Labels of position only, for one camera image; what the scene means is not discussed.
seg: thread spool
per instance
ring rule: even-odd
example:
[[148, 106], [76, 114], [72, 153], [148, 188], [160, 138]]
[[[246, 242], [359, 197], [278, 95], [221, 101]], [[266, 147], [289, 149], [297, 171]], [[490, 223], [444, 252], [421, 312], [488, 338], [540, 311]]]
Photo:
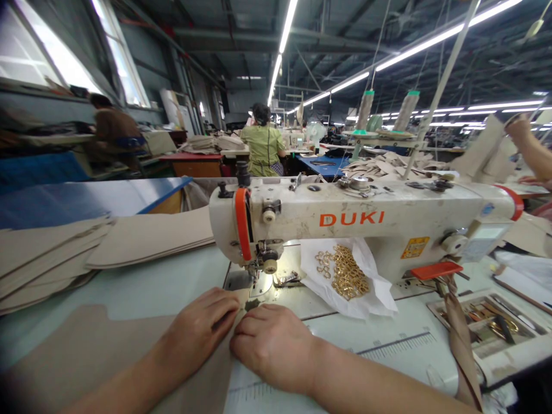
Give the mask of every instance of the thread spool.
[[401, 110], [398, 113], [397, 120], [395, 121], [395, 125], [393, 127], [394, 131], [405, 131], [407, 129], [410, 117], [412, 116], [412, 112], [416, 109], [419, 99], [420, 91], [410, 91], [404, 97]]
[[374, 102], [374, 91], [366, 91], [362, 96], [361, 101], [361, 110], [358, 114], [358, 121], [356, 122], [355, 129], [360, 129], [362, 131], [366, 130], [366, 125], [368, 124], [368, 117], [370, 116], [370, 111], [372, 110], [372, 103]]

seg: yellow sticker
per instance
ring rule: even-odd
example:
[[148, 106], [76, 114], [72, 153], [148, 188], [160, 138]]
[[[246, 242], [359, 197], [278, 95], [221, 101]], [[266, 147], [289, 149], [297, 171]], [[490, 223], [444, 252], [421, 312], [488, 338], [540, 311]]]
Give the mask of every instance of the yellow sticker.
[[415, 239], [410, 239], [406, 249], [402, 252], [401, 259], [420, 257], [429, 240], [429, 237], [417, 237]]

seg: tissue paper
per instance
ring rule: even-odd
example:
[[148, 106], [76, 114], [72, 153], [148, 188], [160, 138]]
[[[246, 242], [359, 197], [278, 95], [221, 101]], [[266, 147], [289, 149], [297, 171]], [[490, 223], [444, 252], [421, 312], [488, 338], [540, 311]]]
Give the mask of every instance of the tissue paper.
[[[320, 252], [334, 253], [334, 246], [341, 244], [352, 251], [360, 269], [368, 276], [370, 292], [362, 297], [347, 301], [332, 287], [334, 262], [330, 262], [331, 278], [326, 279], [316, 268], [320, 266], [315, 256]], [[370, 248], [362, 238], [357, 239], [311, 239], [301, 240], [301, 269], [307, 274], [301, 282], [320, 296], [324, 301], [343, 315], [366, 319], [369, 314], [394, 316], [397, 305], [391, 296], [391, 283], [378, 274]]]

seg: stool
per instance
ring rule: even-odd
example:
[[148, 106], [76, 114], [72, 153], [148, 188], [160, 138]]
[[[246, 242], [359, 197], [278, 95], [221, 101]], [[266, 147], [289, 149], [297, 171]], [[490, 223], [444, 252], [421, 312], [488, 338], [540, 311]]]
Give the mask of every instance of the stool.
[[[128, 140], [128, 144], [130, 147], [141, 147], [138, 139], [131, 138]], [[138, 165], [138, 170], [140, 171], [141, 178], [147, 178], [145, 174], [144, 167], [142, 166], [142, 163], [139, 160], [139, 156], [141, 155], [148, 155], [147, 151], [143, 151], [142, 149], [135, 152], [121, 152], [117, 154], [120, 158], [128, 158], [130, 159], [135, 165]]]

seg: hand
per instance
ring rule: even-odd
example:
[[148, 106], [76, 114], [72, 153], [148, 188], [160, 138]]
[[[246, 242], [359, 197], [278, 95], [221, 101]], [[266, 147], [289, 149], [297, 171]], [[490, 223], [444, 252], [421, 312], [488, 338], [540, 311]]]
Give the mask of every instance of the hand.
[[504, 128], [506, 133], [512, 137], [514, 144], [519, 145], [531, 135], [531, 124], [525, 114], [521, 114], [513, 123]]
[[541, 181], [535, 177], [530, 177], [528, 175], [521, 177], [519, 180], [517, 180], [520, 184], [530, 185], [530, 186], [540, 186], [544, 187], [547, 190], [552, 191], [552, 180], [549, 181]]
[[234, 292], [214, 287], [185, 307], [150, 351], [170, 386], [194, 374], [232, 328], [240, 302]]
[[230, 349], [268, 384], [309, 394], [315, 380], [319, 344], [288, 308], [261, 305], [249, 311], [235, 330]]

